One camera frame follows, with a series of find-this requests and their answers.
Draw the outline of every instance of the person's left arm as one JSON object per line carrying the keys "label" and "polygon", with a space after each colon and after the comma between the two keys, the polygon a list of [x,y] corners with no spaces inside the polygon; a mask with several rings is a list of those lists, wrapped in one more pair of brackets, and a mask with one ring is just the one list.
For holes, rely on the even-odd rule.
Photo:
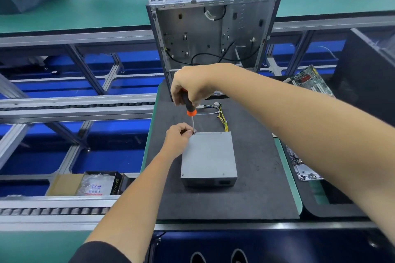
{"label": "person's left arm", "polygon": [[173,160],[184,151],[192,127],[171,126],[161,151],[126,189],[85,242],[106,242],[132,263],[143,263],[152,238],[167,173]]}

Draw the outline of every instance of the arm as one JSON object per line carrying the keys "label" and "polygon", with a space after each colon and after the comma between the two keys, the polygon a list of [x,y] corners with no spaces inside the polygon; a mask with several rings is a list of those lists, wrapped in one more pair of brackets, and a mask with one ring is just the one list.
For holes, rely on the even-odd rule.
{"label": "arm", "polygon": [[167,173],[192,135],[186,123],[171,126],[161,151],[120,196],[85,242],[104,241],[132,263],[142,263],[154,232]]}
{"label": "arm", "polygon": [[238,101],[395,242],[395,128],[335,98],[229,63],[177,71],[176,105],[181,87],[194,103],[215,90]]}

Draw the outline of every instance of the person's right arm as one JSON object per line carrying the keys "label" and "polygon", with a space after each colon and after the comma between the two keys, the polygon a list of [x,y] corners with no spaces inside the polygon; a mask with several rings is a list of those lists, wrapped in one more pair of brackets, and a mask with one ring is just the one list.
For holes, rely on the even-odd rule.
{"label": "person's right arm", "polygon": [[343,191],[395,243],[395,128],[340,100],[230,63],[183,67],[180,89],[199,103],[221,91],[243,105],[314,171]]}

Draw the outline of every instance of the screwdriver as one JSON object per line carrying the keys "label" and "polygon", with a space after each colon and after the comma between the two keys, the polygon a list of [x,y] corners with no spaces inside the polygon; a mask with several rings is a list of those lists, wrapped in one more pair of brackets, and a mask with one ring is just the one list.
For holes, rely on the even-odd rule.
{"label": "screwdriver", "polygon": [[194,116],[196,115],[196,107],[192,105],[192,102],[188,98],[188,91],[186,89],[181,90],[181,96],[184,100],[185,107],[186,107],[186,114],[192,118],[192,128],[195,131],[195,123],[194,123]]}

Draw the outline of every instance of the black shoe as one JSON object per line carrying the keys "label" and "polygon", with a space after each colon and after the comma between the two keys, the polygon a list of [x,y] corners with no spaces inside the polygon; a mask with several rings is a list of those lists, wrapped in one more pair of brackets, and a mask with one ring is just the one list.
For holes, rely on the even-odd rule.
{"label": "black shoe", "polygon": [[248,263],[248,260],[247,260],[246,255],[244,254],[244,252],[241,249],[236,248],[233,251],[230,262],[231,263]]}
{"label": "black shoe", "polygon": [[201,252],[196,251],[193,253],[191,256],[191,261],[190,263],[206,263],[206,259],[203,257]]}

